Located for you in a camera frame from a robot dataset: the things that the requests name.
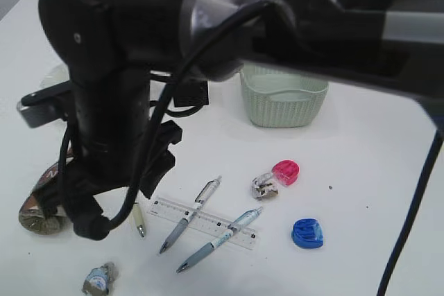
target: pink tape dispenser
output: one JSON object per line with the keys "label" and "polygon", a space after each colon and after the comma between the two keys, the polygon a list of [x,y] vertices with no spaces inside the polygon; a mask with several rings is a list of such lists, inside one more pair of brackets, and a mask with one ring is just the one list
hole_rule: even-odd
{"label": "pink tape dispenser", "polygon": [[276,164],[271,172],[282,185],[292,185],[299,176],[299,165],[296,162],[286,159]]}

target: clear ruler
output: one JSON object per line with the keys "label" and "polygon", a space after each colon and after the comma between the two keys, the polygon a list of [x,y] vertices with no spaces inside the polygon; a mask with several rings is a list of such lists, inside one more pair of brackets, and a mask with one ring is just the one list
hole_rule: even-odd
{"label": "clear ruler", "polygon": [[[191,207],[167,200],[165,198],[156,197],[150,207],[149,213],[153,214],[154,216],[159,216],[160,218],[165,218],[178,223],[184,216],[185,212],[190,214],[193,211],[194,209]],[[220,236],[225,229],[227,229],[230,223],[231,221],[224,218],[219,218],[218,216],[214,216],[203,211],[198,211],[188,227],[217,237]],[[228,241],[252,250],[256,244],[256,238],[257,233],[254,229],[245,228],[231,237]]]}

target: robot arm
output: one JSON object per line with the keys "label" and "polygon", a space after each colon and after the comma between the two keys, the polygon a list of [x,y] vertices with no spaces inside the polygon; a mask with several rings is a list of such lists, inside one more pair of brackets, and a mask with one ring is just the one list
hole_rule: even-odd
{"label": "robot arm", "polygon": [[[181,129],[160,121],[183,80],[224,80],[249,61],[404,94],[443,114],[438,0],[40,0],[39,14],[70,81],[25,96],[21,111],[33,125],[67,120],[74,160],[58,192],[35,195],[45,211],[62,204],[92,239],[173,167],[167,148]],[[173,75],[149,120],[152,70]],[[104,218],[92,196],[128,183],[121,212]]]}

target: blue plastic object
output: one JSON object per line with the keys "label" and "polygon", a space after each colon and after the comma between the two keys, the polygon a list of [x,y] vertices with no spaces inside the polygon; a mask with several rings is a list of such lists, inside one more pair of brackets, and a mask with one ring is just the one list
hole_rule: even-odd
{"label": "blue plastic object", "polygon": [[324,245],[321,225],[314,218],[303,218],[296,221],[291,237],[297,246],[305,249],[316,249]]}

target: crumpled wrapper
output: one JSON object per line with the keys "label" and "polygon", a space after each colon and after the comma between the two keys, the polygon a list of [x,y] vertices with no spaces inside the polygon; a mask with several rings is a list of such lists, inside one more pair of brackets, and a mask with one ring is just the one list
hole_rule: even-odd
{"label": "crumpled wrapper", "polygon": [[[72,160],[72,152],[68,151],[67,163]],[[37,200],[33,193],[34,191],[49,186],[49,181],[52,180],[58,171],[58,163],[50,166],[37,181],[37,184],[33,187],[31,194],[27,197],[22,207],[19,210],[19,222],[23,228],[39,235],[52,235],[57,234],[62,230],[68,221],[65,211],[62,207],[57,207],[57,211],[54,211],[50,216],[43,214],[40,209]]]}
{"label": "crumpled wrapper", "polygon": [[82,291],[89,296],[106,296],[110,293],[110,285],[117,279],[116,265],[108,262],[94,268],[83,282]]}
{"label": "crumpled wrapper", "polygon": [[278,187],[272,180],[273,173],[265,173],[251,182],[251,193],[254,199],[274,198],[279,194]]}

